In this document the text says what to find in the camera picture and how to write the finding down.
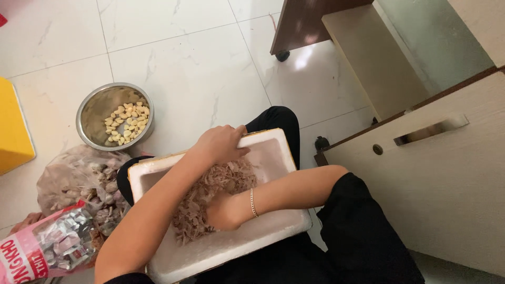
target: red object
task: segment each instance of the red object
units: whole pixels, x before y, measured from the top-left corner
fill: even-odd
[[[0,14],[0,27],[7,23],[7,19]]]

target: plastic bag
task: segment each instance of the plastic bag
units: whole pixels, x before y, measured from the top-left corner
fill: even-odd
[[[103,243],[80,201],[0,242],[0,283],[24,283],[90,268]]]
[[[56,156],[37,182],[38,204],[45,216],[87,201],[95,212],[113,206],[125,210],[127,202],[118,191],[116,175],[130,159],[121,152],[104,152],[88,145],[73,147]]]

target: person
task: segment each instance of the person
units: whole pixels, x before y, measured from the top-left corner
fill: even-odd
[[[249,149],[237,149],[244,133],[274,128],[284,130],[299,169],[298,120],[286,107],[271,107],[246,126],[207,130],[135,203],[104,243],[96,260],[95,284],[153,283],[144,274],[145,266],[187,190],[212,165],[246,155]],[[131,203],[126,172],[146,157],[150,156],[132,159],[118,172],[118,187]],[[208,224],[219,230],[235,230],[255,218],[249,193],[217,194],[207,207]],[[424,283],[365,183],[344,167],[298,170],[258,185],[253,193],[258,215],[324,206],[317,216],[328,251],[319,249],[303,232],[202,272],[195,276],[196,283]]]

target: silver bracelet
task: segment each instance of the silver bracelet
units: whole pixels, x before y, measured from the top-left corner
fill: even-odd
[[[252,188],[250,190],[250,193],[251,193],[251,208],[252,208],[252,212],[254,213],[254,216],[257,218],[258,215],[256,214],[256,209],[254,209],[253,189]]]

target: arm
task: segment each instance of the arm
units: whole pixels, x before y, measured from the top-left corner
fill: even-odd
[[[245,126],[218,126],[205,132],[128,212],[102,246],[95,265],[95,283],[102,284],[130,272],[144,272],[188,189],[216,163],[247,154],[237,149]]]
[[[281,209],[308,209],[323,206],[337,180],[348,173],[342,166],[329,165],[300,170],[254,188],[256,213],[262,215]],[[208,223],[220,230],[234,230],[254,218],[250,192],[237,195],[221,193],[209,204]]]

